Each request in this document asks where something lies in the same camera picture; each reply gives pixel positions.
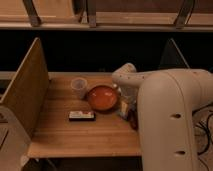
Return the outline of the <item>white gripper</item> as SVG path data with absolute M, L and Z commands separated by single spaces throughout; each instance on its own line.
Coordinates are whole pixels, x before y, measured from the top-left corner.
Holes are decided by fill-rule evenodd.
M 131 109 L 135 109 L 137 90 L 135 88 L 123 87 L 118 89 L 120 93 L 120 102 L 118 115 L 127 120 Z

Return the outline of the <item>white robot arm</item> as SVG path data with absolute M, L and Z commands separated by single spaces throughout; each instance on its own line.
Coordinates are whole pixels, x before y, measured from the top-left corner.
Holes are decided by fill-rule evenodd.
M 143 171 L 198 171 L 192 112 L 213 103 L 213 74 L 203 69 L 112 73 L 125 96 L 137 98 Z

